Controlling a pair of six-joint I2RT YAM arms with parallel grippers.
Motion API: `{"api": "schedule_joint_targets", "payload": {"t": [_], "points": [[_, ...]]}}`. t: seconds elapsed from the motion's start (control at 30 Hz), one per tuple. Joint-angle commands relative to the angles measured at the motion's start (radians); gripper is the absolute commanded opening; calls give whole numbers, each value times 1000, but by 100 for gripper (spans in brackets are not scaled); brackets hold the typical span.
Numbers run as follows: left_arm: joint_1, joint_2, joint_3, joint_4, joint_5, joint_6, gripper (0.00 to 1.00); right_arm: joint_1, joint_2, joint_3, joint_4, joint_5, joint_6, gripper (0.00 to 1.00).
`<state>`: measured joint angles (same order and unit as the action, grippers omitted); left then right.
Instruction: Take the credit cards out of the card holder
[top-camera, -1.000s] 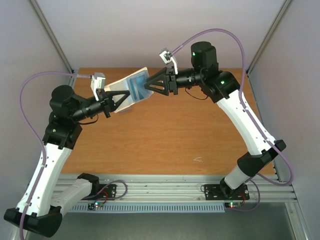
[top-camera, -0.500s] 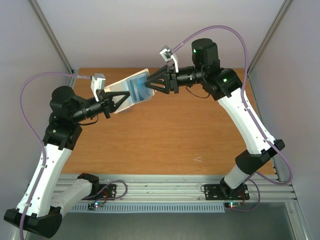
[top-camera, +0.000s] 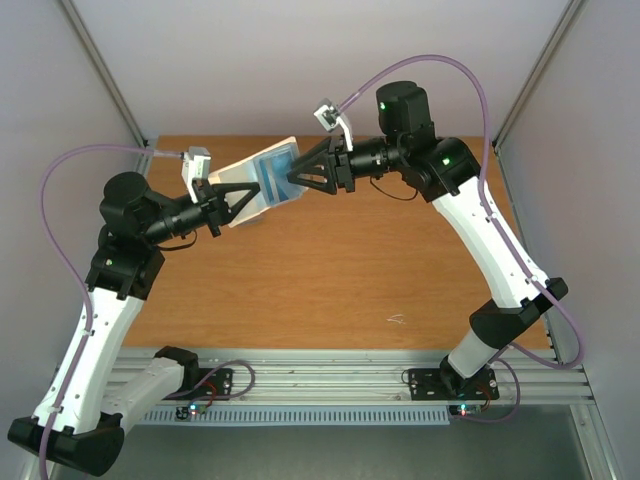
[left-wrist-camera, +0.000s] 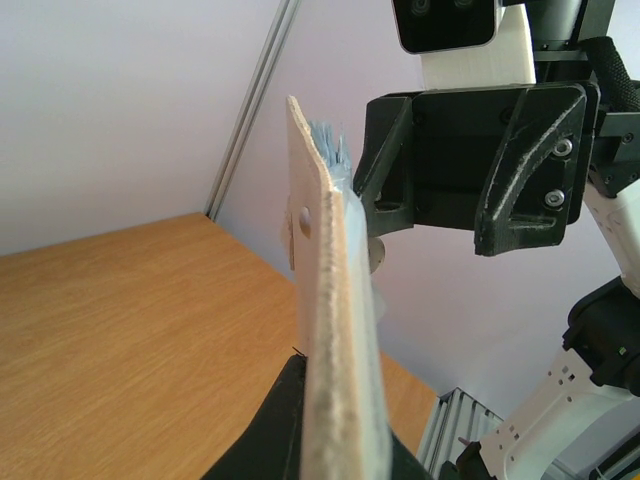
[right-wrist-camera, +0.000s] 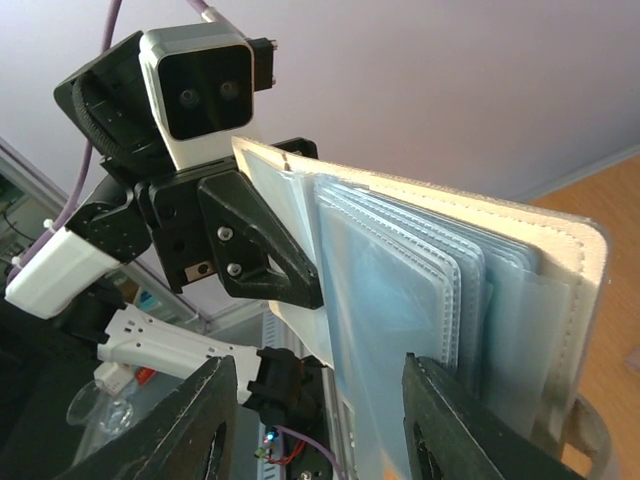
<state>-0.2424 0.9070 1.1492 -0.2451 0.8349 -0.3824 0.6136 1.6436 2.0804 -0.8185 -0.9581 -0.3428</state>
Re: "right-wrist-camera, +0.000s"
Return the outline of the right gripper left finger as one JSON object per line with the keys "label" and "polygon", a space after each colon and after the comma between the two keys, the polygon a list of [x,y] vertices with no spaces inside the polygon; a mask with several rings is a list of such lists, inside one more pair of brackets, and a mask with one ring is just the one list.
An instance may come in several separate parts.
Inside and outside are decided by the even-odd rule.
{"label": "right gripper left finger", "polygon": [[237,377],[231,356],[213,357],[150,413],[61,479],[229,479]]}

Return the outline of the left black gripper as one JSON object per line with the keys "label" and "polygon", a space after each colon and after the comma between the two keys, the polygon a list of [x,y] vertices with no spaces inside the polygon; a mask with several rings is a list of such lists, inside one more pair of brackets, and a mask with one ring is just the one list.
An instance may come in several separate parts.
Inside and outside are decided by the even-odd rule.
{"label": "left black gripper", "polygon": [[234,155],[152,177],[134,194],[173,292],[217,275],[234,298],[324,305],[316,266]]}

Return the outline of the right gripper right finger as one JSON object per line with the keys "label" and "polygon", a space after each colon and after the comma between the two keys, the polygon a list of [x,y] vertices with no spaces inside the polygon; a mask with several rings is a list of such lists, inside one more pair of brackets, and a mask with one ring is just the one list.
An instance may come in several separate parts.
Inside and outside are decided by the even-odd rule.
{"label": "right gripper right finger", "polygon": [[579,479],[485,408],[433,360],[406,355],[404,431],[412,479]]}

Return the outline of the beige card holder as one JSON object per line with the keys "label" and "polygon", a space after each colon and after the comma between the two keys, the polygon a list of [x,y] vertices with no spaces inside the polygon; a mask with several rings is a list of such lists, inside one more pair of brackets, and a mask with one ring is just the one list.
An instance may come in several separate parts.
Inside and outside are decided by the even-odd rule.
{"label": "beige card holder", "polygon": [[618,477],[609,430],[578,392],[609,257],[600,225],[247,138],[233,151],[319,272],[319,310],[270,307],[333,368],[339,476],[412,479],[412,353],[547,455],[562,462],[572,446],[588,478]]}

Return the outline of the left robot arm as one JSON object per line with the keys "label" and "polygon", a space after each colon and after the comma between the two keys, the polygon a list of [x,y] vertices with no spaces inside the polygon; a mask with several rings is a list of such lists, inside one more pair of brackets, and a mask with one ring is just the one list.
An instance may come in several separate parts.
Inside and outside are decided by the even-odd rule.
{"label": "left robot arm", "polygon": [[115,299],[107,275],[154,249],[170,289],[217,276],[235,298],[322,303],[315,265],[240,169],[254,96],[273,86],[276,44],[216,23],[135,32],[54,91],[106,176],[27,259],[5,298],[92,344],[106,361],[186,378],[232,356],[236,398],[263,423],[321,418],[320,363],[286,349],[217,343]]}

